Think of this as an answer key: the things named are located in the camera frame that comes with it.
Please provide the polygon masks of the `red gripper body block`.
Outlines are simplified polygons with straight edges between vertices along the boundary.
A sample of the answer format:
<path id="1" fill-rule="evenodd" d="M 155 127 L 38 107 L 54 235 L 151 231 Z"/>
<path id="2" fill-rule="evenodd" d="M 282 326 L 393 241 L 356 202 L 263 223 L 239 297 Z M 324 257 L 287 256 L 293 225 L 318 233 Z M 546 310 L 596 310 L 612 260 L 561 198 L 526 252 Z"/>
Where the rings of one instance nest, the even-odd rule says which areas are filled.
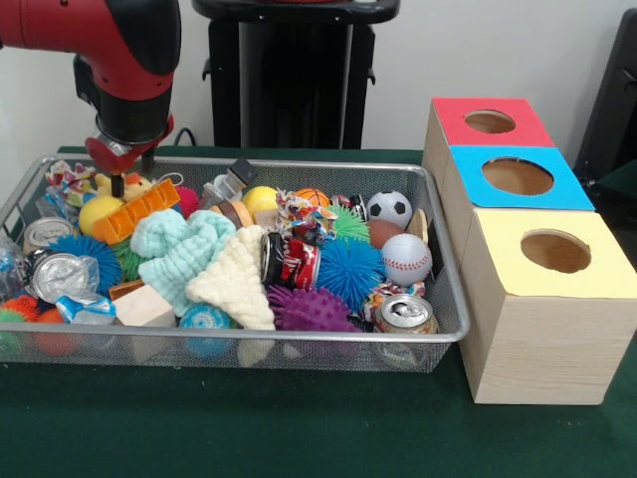
<path id="1" fill-rule="evenodd" d="M 164 131 L 150 142 L 124 143 L 98 132 L 85 141 L 85 147 L 96 165 L 108 173 L 124 173 L 142 157 L 151 157 L 158 145 L 168 137 L 174 129 L 173 114 L 168 115 Z"/>

